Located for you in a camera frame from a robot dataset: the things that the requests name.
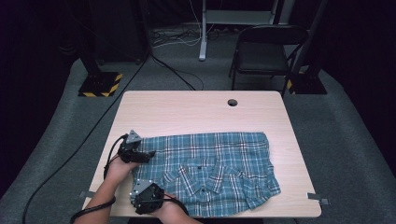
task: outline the person's left hand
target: person's left hand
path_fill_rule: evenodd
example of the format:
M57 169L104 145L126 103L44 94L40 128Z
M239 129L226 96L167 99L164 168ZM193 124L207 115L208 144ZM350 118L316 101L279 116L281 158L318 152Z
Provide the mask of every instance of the person's left hand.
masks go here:
M111 159L105 180L110 180L118 185L139 164L137 162L126 163L116 155Z

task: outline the blue plaid shirt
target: blue plaid shirt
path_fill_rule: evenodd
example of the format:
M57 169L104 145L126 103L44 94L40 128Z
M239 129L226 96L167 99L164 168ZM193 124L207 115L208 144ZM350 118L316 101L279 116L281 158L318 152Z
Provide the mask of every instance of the blue plaid shirt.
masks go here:
M280 193L264 133L199 133L144 138L139 151L156 151L134 169L175 194L191 216L227 217Z

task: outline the wooden tabletop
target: wooden tabletop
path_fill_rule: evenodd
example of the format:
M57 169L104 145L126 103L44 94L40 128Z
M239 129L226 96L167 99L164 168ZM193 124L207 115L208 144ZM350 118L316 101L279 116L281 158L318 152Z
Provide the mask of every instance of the wooden tabletop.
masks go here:
M237 105L230 106L229 100L235 100ZM264 132L282 192L253 211L233 217L318 217L321 213L318 201L306 197L307 192L315 191L277 91L125 92L90 191L96 191L103 181L103 167L111 146L131 130L143 138L188 133ZM131 176L121 183L111 216L140 217L130 202L132 183Z

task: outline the black round hole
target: black round hole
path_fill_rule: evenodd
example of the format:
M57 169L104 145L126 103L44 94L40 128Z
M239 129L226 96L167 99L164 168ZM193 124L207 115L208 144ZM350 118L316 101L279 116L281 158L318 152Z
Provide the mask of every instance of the black round hole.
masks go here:
M229 106L236 106L238 105L238 102L235 99L231 99L228 101L228 105Z

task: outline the gray carpet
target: gray carpet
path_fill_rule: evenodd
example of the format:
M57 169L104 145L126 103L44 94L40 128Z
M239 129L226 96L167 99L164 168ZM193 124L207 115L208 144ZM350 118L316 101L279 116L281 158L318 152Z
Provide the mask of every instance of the gray carpet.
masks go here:
M208 42L207 59L198 61L199 45L167 45L154 55L180 73L195 89L227 91L231 88L228 70L235 35L220 36ZM95 123L121 94L139 66L134 63L106 63L103 71L123 73L113 97L78 97L87 76L81 61L75 62L64 88L64 95L52 121L30 159L0 201L0 223L21 223L22 213L36 188L58 169L84 141ZM328 94L290 95L284 102L308 172L317 193L328 198L318 218L271 218L263 223L396 223L396 180L361 118L343 91L328 74L321 72ZM260 90L259 81L268 78L239 79L236 88ZM277 85L276 80L265 88ZM126 87L129 91L188 91L180 78L148 59ZM120 99L108 110L79 152L33 198L26 223L68 223L80 209ZM127 223L127 217L113 217L111 223Z

